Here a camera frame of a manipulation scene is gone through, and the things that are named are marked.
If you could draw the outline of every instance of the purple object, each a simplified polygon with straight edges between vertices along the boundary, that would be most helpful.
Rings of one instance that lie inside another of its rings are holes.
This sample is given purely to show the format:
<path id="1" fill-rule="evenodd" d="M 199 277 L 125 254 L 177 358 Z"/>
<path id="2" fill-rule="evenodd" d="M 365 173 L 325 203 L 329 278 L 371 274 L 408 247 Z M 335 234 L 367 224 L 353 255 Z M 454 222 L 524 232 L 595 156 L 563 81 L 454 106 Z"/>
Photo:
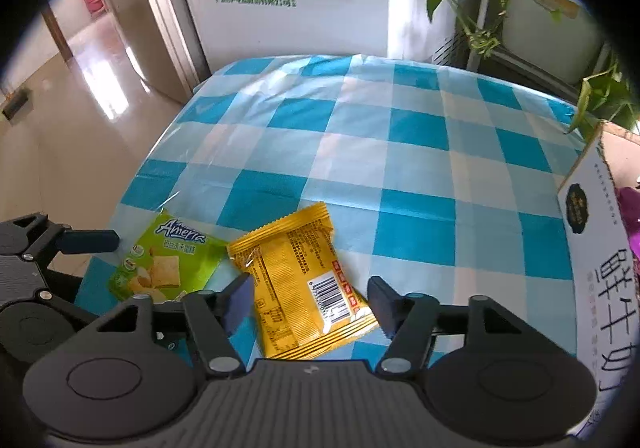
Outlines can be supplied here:
<path id="1" fill-rule="evenodd" d="M 629 246 L 640 257 L 640 192 L 633 188 L 623 188 L 616 192 Z"/>

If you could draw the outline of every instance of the blue and white tablecloth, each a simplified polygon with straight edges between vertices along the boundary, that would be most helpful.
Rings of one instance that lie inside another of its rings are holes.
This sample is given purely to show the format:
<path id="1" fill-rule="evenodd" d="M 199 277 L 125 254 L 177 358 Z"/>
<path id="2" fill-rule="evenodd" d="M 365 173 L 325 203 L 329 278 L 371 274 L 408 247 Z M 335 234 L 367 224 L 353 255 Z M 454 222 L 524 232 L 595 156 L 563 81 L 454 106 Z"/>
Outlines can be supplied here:
<path id="1" fill-rule="evenodd" d="M 447 304 L 489 295 L 575 352 L 574 284 L 556 199 L 583 143 L 573 108 L 493 78 L 370 56 L 255 58 L 215 73 L 167 128 L 111 220 L 116 253 L 94 257 L 78 303 L 116 304 L 106 279 L 162 206 L 231 240 L 316 201 L 338 258 L 366 295 Z M 236 273 L 226 261 L 207 287 Z M 232 338 L 259 356 L 255 321 Z M 372 365 L 380 329 L 324 356 Z M 439 338 L 432 360 L 461 345 Z"/>

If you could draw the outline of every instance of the metal screw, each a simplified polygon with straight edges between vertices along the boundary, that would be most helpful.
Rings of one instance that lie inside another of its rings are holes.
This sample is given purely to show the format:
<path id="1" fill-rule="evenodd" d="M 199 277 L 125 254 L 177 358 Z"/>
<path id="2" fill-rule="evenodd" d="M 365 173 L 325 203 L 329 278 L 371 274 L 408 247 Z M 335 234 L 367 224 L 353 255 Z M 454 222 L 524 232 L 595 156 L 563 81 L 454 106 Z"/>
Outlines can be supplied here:
<path id="1" fill-rule="evenodd" d="M 404 358 L 387 358 L 380 367 L 391 374 L 404 374 L 411 369 L 411 362 Z"/>
<path id="2" fill-rule="evenodd" d="M 230 356 L 219 356 L 209 362 L 209 368 L 216 372 L 233 372 L 240 366 L 240 362 Z"/>

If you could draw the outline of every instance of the cardboard box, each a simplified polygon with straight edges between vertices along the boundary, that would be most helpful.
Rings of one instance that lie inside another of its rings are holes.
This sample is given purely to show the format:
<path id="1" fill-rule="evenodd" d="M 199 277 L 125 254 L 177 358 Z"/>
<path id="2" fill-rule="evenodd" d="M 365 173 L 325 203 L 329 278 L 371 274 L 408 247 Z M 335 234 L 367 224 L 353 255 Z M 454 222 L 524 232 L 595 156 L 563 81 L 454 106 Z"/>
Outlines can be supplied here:
<path id="1" fill-rule="evenodd" d="M 597 423 L 637 350 L 637 279 L 614 189 L 635 188 L 638 176 L 640 136 L 603 123 L 558 192 L 574 274 L 577 357 L 598 386 L 578 436 Z"/>

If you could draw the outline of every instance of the barcode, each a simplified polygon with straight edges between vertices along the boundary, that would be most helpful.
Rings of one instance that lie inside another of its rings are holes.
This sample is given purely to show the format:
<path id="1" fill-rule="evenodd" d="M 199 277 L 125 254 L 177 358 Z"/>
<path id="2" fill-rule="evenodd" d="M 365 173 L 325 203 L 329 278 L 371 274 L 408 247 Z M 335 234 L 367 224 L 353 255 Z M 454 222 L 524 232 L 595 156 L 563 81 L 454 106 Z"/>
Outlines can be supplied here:
<path id="1" fill-rule="evenodd" d="M 347 301 L 344 299 L 333 271 L 317 276 L 308 284 L 325 322 L 334 324 L 350 316 Z"/>

